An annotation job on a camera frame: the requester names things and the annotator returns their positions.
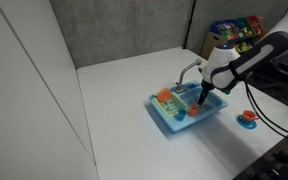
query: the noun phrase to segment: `blue toy sink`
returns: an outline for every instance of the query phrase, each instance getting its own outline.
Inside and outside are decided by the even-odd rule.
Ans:
[[[198,100],[202,91],[202,87],[197,81],[191,81],[185,85],[188,87],[188,90],[180,94],[175,92],[175,87],[171,88],[172,97],[166,103],[159,103],[156,99],[157,94],[149,97],[152,105],[173,133],[193,125],[227,106],[227,103],[223,99],[210,91],[204,104],[199,107],[197,115],[186,115],[184,119],[180,121],[176,118],[178,110],[185,109],[188,111],[190,105],[197,104],[196,100]]]

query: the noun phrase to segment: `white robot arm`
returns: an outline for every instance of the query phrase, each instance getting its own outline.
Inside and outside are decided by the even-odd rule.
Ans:
[[[252,49],[241,56],[229,45],[213,49],[207,66],[202,69],[203,91],[198,104],[203,104],[210,90],[230,90],[247,74],[284,54],[288,54],[288,13]]]

